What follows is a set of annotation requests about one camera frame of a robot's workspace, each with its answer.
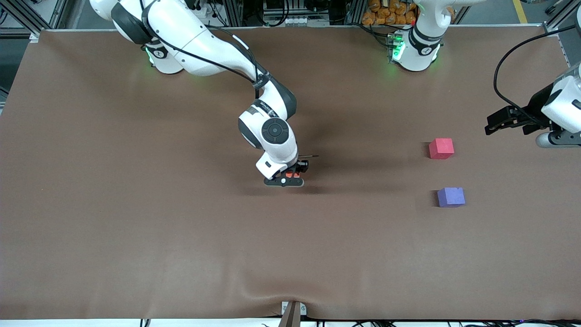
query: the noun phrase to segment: foam block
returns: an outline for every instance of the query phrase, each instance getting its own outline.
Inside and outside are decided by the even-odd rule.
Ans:
[[[454,154],[451,138],[436,138],[430,143],[430,158],[448,159]]]
[[[437,192],[441,208],[455,208],[466,204],[462,187],[444,187]]]

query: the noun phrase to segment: black cable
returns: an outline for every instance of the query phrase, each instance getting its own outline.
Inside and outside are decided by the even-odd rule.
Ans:
[[[383,41],[381,41],[380,39],[377,38],[375,32],[373,32],[373,28],[371,27],[371,25],[369,25],[369,30],[371,31],[371,35],[373,35],[373,38],[381,45],[383,45],[386,48],[389,48],[389,45],[387,43],[384,43]]]
[[[212,25],[206,25],[206,27],[208,27],[210,29],[217,29],[218,31],[222,31],[222,32],[230,35],[233,39],[236,40],[236,38],[234,38],[234,34],[232,34],[228,30],[223,29],[222,27],[212,26]],[[252,53],[252,50],[250,50],[250,48],[246,49],[246,51],[248,51],[248,54],[250,55],[250,59],[252,60],[252,64],[254,65],[254,81],[258,81],[258,63],[256,62],[256,57],[254,57],[254,53]],[[258,90],[254,91],[254,97],[258,99],[258,97],[259,97]]]
[[[333,22],[340,22],[341,20],[345,19],[345,17],[347,16],[347,14],[345,14],[345,16],[339,18],[339,19],[333,19],[333,20],[324,20],[323,22],[328,22],[328,23],[333,23]]]
[[[366,32],[367,32],[367,33],[369,33],[369,34],[374,34],[374,33],[375,33],[375,35],[378,35],[378,36],[384,36],[384,37],[388,36],[388,33],[377,33],[377,32],[373,32],[373,31],[371,31],[370,29],[368,29],[367,27],[365,27],[365,26],[363,26],[362,24],[360,24],[360,23],[349,23],[349,24],[347,24],[347,25],[355,25],[355,26],[359,26],[359,27],[361,27],[361,29],[362,29],[362,30],[366,31]],[[396,29],[396,30],[401,30],[401,31],[408,31],[408,30],[411,30],[411,29],[412,29],[412,27],[410,27],[410,28],[408,28],[408,29],[402,29],[402,28],[399,28],[399,27],[397,27],[397,26],[394,26],[394,25],[383,25],[383,26],[386,26],[386,27],[391,27],[391,28],[393,28],[393,29]]]
[[[149,324],[151,323],[151,319],[140,319],[139,320],[139,327],[149,327]]]
[[[210,59],[206,59],[206,58],[200,57],[198,55],[192,54],[192,53],[190,53],[190,52],[188,52],[186,50],[182,50],[182,49],[176,47],[175,45],[170,44],[166,40],[162,39],[161,36],[157,35],[155,32],[152,32],[152,33],[153,33],[153,36],[155,36],[156,38],[159,39],[159,41],[165,43],[168,47],[173,48],[173,50],[179,51],[179,52],[181,52],[183,54],[186,54],[188,56],[192,56],[192,57],[194,57],[194,58],[196,58],[198,60],[201,60],[201,61],[204,61],[204,62],[207,62],[207,63],[211,63],[212,65],[216,65],[218,67],[224,68],[225,70],[227,70],[229,72],[233,72],[233,73],[235,73],[238,76],[242,76],[244,79],[250,81],[251,83],[254,83],[254,81],[250,77],[248,77],[248,76],[246,76],[246,75],[244,75],[244,74],[242,74],[240,72],[237,72],[236,70],[231,69],[230,67],[226,67],[226,66],[224,66],[224,65],[222,65],[220,63],[217,63],[215,61],[211,61]]]
[[[8,12],[6,12],[6,11],[4,11],[4,9],[0,8],[0,19],[2,19],[2,21],[0,22],[0,25],[4,24],[4,22],[6,21],[6,18],[8,18]]]
[[[541,319],[529,319],[529,320],[524,320],[524,321],[519,321],[519,322],[515,322],[513,323],[514,326],[518,326],[518,325],[522,325],[522,324],[545,324],[545,325],[553,325],[553,326],[557,326],[557,327],[566,327],[566,325],[557,322],[557,321],[546,321],[546,320],[541,320]]]
[[[210,4],[210,7],[212,8],[212,11],[216,14],[216,17],[218,18],[220,23],[222,23],[222,25],[224,25],[223,27],[228,27],[228,24],[226,24],[226,21],[224,20],[224,18],[222,18],[220,11],[216,7],[215,0],[210,0],[209,4]]]
[[[520,42],[519,44],[515,45],[512,49],[508,50],[508,52],[500,59],[500,61],[498,62],[498,65],[496,66],[496,70],[494,71],[494,80],[493,80],[493,85],[494,85],[494,92],[496,93],[496,95],[498,95],[498,97],[500,97],[501,99],[503,99],[506,103],[512,105],[513,107],[515,107],[517,110],[519,110],[522,114],[524,114],[528,119],[530,119],[532,122],[534,122],[535,124],[539,125],[541,128],[545,128],[546,126],[544,126],[543,124],[541,124],[541,122],[530,116],[528,113],[526,113],[519,105],[517,105],[516,103],[514,103],[512,100],[510,100],[509,98],[505,97],[499,90],[497,87],[497,79],[498,79],[498,70],[500,69],[500,66],[503,64],[503,62],[506,60],[506,58],[513,53],[516,49],[520,48],[521,46],[532,42],[534,40],[538,40],[539,38],[543,38],[546,36],[550,36],[550,35],[554,35],[563,31],[568,31],[568,30],[572,30],[575,28],[575,25],[571,25],[571,26],[567,26],[564,27],[562,29],[558,29],[558,30],[554,30],[552,32],[547,32],[547,33],[543,33],[541,35],[537,35],[535,37],[529,38],[525,41]]]
[[[256,3],[257,4],[260,4],[261,3],[261,0],[257,0],[255,2],[255,5],[256,5]],[[277,26],[281,25],[282,23],[284,23],[286,21],[286,19],[289,17],[289,14],[291,13],[291,5],[289,4],[289,0],[285,0],[285,2],[283,3],[283,6],[282,6],[282,17],[281,17],[280,21],[278,23],[274,24],[274,25],[270,25],[269,23],[265,22],[260,17],[260,12],[261,11],[264,12],[264,10],[262,9],[262,7],[261,6],[256,6],[256,7],[257,7],[257,10],[255,12],[256,19],[258,19],[258,21],[262,25],[264,25],[264,26],[277,27]]]

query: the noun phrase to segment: purple cube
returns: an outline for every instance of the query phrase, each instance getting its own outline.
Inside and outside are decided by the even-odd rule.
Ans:
[[[462,187],[444,187],[437,192],[440,208],[455,208],[466,204]]]

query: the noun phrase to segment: brown table surface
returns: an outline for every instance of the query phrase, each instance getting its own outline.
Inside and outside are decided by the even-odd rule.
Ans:
[[[0,117],[0,318],[581,318],[578,149],[485,136],[540,27],[450,29],[409,73],[352,28],[237,32],[299,102],[302,189],[262,185],[231,73],[165,76],[117,33],[43,32]],[[566,68],[514,53],[517,102]],[[456,154],[426,157],[435,137]],[[467,206],[436,207],[463,187]]]

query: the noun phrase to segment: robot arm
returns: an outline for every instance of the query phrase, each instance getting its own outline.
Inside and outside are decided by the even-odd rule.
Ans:
[[[505,129],[522,127],[525,135],[540,129],[536,143],[541,148],[581,146],[581,72],[580,65],[571,67],[555,82],[535,93],[527,106],[505,108],[488,116],[486,135]]]
[[[296,112],[296,98],[268,71],[234,45],[215,37],[180,0],[154,0],[144,10],[135,0],[121,0],[112,10],[112,18],[125,38],[163,47],[167,57],[190,74],[242,72],[256,90],[263,91],[238,118],[238,129],[250,145],[264,150],[256,167],[265,184],[303,185],[299,173],[306,171],[308,162],[298,160],[295,135],[286,122]]]
[[[414,0],[419,7],[415,25],[398,31],[398,50],[392,60],[407,70],[419,72],[436,60],[440,42],[450,26],[452,15],[449,6],[471,6],[485,0]]]

